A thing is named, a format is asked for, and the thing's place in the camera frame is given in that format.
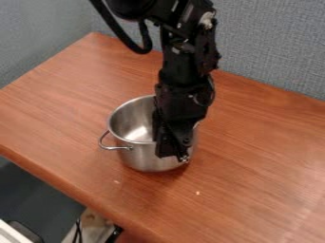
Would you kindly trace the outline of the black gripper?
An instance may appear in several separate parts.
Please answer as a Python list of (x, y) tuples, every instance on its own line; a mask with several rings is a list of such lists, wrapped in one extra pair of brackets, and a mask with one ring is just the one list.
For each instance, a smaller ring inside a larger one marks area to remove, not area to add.
[(155, 85), (155, 155), (188, 162), (188, 148), (194, 141), (194, 124), (206, 118), (214, 101), (211, 80), (190, 86)]

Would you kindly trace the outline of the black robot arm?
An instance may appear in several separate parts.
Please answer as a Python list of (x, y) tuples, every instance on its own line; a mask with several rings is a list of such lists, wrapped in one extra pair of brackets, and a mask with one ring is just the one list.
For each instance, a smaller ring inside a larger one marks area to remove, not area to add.
[(188, 159), (194, 125), (215, 97), (211, 72), (220, 58), (210, 0), (91, 0), (124, 46), (137, 54), (152, 50), (145, 23), (160, 28), (161, 69), (155, 84), (152, 128), (155, 155)]

